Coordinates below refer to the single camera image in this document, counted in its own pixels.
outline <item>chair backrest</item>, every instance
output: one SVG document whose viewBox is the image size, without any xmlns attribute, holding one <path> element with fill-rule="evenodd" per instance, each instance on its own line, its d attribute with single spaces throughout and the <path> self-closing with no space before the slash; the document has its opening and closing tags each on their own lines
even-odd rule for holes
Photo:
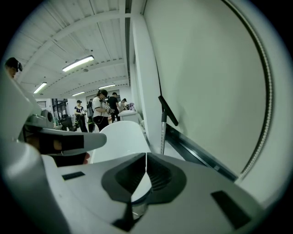
<svg viewBox="0 0 293 234">
<path fill-rule="evenodd" d="M 133 121 L 118 121 L 105 127 L 100 133 L 107 136 L 103 147 L 95 149 L 91 163 L 103 162 L 134 153 L 150 152 L 141 127 Z"/>
</svg>

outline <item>white seat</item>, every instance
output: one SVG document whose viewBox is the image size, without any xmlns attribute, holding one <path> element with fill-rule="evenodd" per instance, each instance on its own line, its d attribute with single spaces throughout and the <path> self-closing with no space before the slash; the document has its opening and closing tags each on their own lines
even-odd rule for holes
<svg viewBox="0 0 293 234">
<path fill-rule="evenodd" d="M 103 162 L 124 157 L 135 153 L 150 152 L 141 127 L 133 121 L 118 121 L 105 127 L 100 133 L 107 136 L 103 147 L 95 149 L 90 163 Z M 152 187 L 151 181 L 145 173 L 131 200 L 144 196 Z"/>
</svg>

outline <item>ceiling beam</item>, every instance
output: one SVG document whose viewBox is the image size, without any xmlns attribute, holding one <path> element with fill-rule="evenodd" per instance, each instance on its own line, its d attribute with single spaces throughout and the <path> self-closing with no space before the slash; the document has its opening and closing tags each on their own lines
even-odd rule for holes
<svg viewBox="0 0 293 234">
<path fill-rule="evenodd" d="M 120 13 L 120 34 L 121 34 L 121 44 L 122 44 L 122 54 L 124 59 L 125 74 L 128 77 L 128 67 L 127 67 L 127 55 L 126 55 L 126 37 L 125 37 L 125 0 L 119 1 L 119 13 Z"/>
<path fill-rule="evenodd" d="M 128 84 L 114 86 L 114 87 L 111 87 L 111 88 L 107 89 L 108 95 L 111 96 L 112 95 L 112 93 L 110 93 L 111 91 L 118 90 L 120 87 L 125 87 L 125 86 L 128 86 Z M 97 92 L 98 92 L 98 88 L 95 88 L 95 90 L 93 90 L 93 91 L 86 91 L 85 94 L 81 94 L 81 95 L 74 96 L 74 97 L 72 97 L 71 95 L 62 95 L 62 96 L 60 96 L 60 98 L 77 98 L 77 97 L 80 97 L 81 98 L 81 97 L 88 97 L 88 96 L 91 96 L 91 95 L 96 95 Z"/>
<path fill-rule="evenodd" d="M 146 4 L 146 0 L 132 0 L 131 3 L 131 14 L 139 15 Z M 135 61 L 135 51 L 134 51 L 134 41 L 133 41 L 133 30 L 132 30 L 132 19 L 130 19 L 130 32 L 129 32 L 129 63 L 134 64 Z"/>
<path fill-rule="evenodd" d="M 75 93 L 79 93 L 79 92 L 84 92 L 84 91 L 88 92 L 91 89 L 98 89 L 99 87 L 111 85 L 117 81 L 122 81 L 122 80 L 127 80 L 127 76 L 118 76 L 118 77 L 108 78 L 105 80 L 97 80 L 95 82 L 90 82 L 88 84 L 81 85 L 81 86 L 78 86 L 74 89 L 66 91 L 61 95 L 70 95 L 71 96 L 71 95 L 73 95 Z"/>
<path fill-rule="evenodd" d="M 54 36 L 52 36 L 49 40 L 47 40 L 29 59 L 29 61 L 26 63 L 25 67 L 23 68 L 23 71 L 20 73 L 20 75 L 17 78 L 17 82 L 21 83 L 22 79 L 26 75 L 26 73 L 29 71 L 31 66 L 51 47 L 54 45 L 54 42 L 58 42 L 60 39 L 64 38 L 65 36 L 69 35 L 70 33 L 73 33 L 74 31 L 77 31 L 83 27 L 86 27 L 90 24 L 96 23 L 96 22 L 102 22 L 112 19 L 118 19 L 118 18 L 125 18 L 130 17 L 130 14 L 125 14 L 125 7 L 124 11 L 109 11 L 109 12 L 103 12 L 96 15 L 92 15 L 86 18 L 83 18 L 79 21 L 76 21 L 66 28 L 62 29 L 58 33 L 56 33 Z"/>
<path fill-rule="evenodd" d="M 88 72 L 92 72 L 96 69 L 100 69 L 100 68 L 105 68 L 108 66 L 114 66 L 114 65 L 119 65 L 119 64 L 124 64 L 124 60 L 123 59 L 118 59 L 118 60 L 113 60 L 113 61 L 108 61 L 108 62 L 104 62 L 104 63 L 99 63 L 99 64 L 95 64 L 92 66 L 88 66 L 88 67 L 82 67 L 79 68 L 78 70 L 70 73 L 69 75 L 64 76 L 63 78 L 59 79 L 58 81 L 56 81 L 55 83 L 53 83 L 52 85 L 48 86 L 46 89 L 43 90 L 43 93 L 47 93 L 48 91 L 56 88 L 58 85 L 64 85 L 66 82 L 68 82 L 70 79 L 72 79 L 73 77 L 84 73 L 84 69 L 88 69 Z"/>
</svg>

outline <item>white table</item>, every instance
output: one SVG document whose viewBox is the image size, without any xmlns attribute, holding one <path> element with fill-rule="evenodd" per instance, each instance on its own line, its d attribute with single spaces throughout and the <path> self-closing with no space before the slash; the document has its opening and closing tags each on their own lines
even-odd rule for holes
<svg viewBox="0 0 293 234">
<path fill-rule="evenodd" d="M 123 121 L 127 120 L 127 121 L 136 122 L 139 124 L 137 112 L 135 111 L 131 111 L 131 110 L 122 111 L 118 116 L 120 116 L 120 119 Z"/>
</svg>

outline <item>fluorescent light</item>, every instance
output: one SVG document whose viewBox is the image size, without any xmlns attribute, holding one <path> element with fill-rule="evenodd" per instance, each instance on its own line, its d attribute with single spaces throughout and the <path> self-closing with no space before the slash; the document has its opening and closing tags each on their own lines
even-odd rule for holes
<svg viewBox="0 0 293 234">
<path fill-rule="evenodd" d="M 77 95 L 80 95 L 80 94 L 83 94 L 83 93 L 85 93 L 85 92 L 76 93 L 76 94 L 74 94 L 72 96 L 77 96 Z"/>
<path fill-rule="evenodd" d="M 99 87 L 99 89 L 105 89 L 105 88 L 109 88 L 109 87 L 112 87 L 112 86 L 115 86 L 116 84 L 113 84 L 113 85 L 107 85 L 107 86 L 103 86 L 103 87 Z"/>
<path fill-rule="evenodd" d="M 42 88 L 44 88 L 44 86 L 47 85 L 47 82 L 43 82 L 38 88 L 36 91 L 34 91 L 34 93 L 38 93 Z"/>
<path fill-rule="evenodd" d="M 77 60 L 72 64 L 69 64 L 68 66 L 64 67 L 62 70 L 63 71 L 68 71 L 70 69 L 73 69 L 73 68 L 75 68 L 75 67 L 77 67 L 77 66 L 79 66 L 81 64 L 84 64 L 84 63 L 92 61 L 92 60 L 94 60 L 94 57 L 92 55 L 90 55 L 90 56 L 87 56 L 87 57 L 82 58 L 80 60 Z"/>
</svg>

